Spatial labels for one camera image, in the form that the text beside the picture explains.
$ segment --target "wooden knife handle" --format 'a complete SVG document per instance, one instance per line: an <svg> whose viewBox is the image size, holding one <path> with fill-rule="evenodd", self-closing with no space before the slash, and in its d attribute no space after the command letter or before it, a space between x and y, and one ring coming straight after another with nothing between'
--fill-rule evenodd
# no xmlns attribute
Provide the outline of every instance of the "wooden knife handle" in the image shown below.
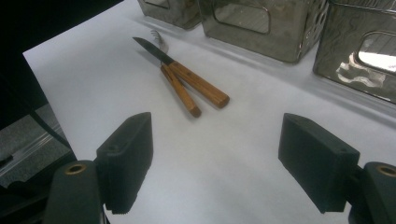
<svg viewBox="0 0 396 224"><path fill-rule="evenodd" d="M190 69L176 61L168 64L169 68L176 73L177 76L186 81L189 85L200 92L210 102L218 108L223 108L230 101L230 97L212 84L193 73Z"/></svg>

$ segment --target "white surface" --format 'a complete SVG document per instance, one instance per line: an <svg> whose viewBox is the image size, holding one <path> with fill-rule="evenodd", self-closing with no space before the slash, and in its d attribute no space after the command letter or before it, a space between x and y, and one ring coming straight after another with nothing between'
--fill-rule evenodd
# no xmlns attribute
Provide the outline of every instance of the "white surface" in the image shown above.
<svg viewBox="0 0 396 224"><path fill-rule="evenodd" d="M218 110L191 117L132 36L169 55L228 93ZM144 17L123 2L24 53L67 139L81 160L137 113L152 114L154 159L134 207L111 223L347 223L322 215L277 159L283 114L312 119L361 152L395 164L396 108L312 73L316 49L298 64L277 62L207 38L201 25L184 31Z"/></svg>

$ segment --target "dark background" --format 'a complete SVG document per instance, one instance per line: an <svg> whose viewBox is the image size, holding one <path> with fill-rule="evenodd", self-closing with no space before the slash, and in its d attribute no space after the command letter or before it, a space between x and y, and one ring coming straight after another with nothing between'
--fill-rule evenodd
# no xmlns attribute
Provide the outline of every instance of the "dark background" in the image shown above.
<svg viewBox="0 0 396 224"><path fill-rule="evenodd" d="M0 130L48 103L23 53L122 0L7 0L0 6Z"/></svg>

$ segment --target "stainless steel box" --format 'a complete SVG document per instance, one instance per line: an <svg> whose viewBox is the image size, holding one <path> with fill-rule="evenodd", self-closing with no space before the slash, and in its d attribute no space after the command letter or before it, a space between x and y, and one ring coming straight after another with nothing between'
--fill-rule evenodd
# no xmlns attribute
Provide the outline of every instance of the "stainless steel box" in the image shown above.
<svg viewBox="0 0 396 224"><path fill-rule="evenodd" d="M396 1L331 0L314 72L396 104Z"/></svg>
<svg viewBox="0 0 396 224"><path fill-rule="evenodd" d="M197 0L138 0L143 14L183 29L201 22Z"/></svg>
<svg viewBox="0 0 396 224"><path fill-rule="evenodd" d="M326 0L199 0L207 36L287 63L318 41Z"/></svg>

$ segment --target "white backdrop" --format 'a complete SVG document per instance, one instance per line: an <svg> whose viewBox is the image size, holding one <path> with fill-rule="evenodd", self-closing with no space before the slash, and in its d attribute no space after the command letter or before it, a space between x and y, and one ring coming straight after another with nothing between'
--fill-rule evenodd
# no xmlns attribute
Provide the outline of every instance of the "white backdrop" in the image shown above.
<svg viewBox="0 0 396 224"><path fill-rule="evenodd" d="M132 40L153 41L228 93L216 109L195 91L195 119L161 74L159 61ZM81 160L137 113L151 112L154 158L132 210L121 223L347 223L322 215L277 159L284 113L312 119L368 161L395 164L396 107L332 84L312 72L317 47L284 64L144 17L125 1L24 53Z"/></svg>

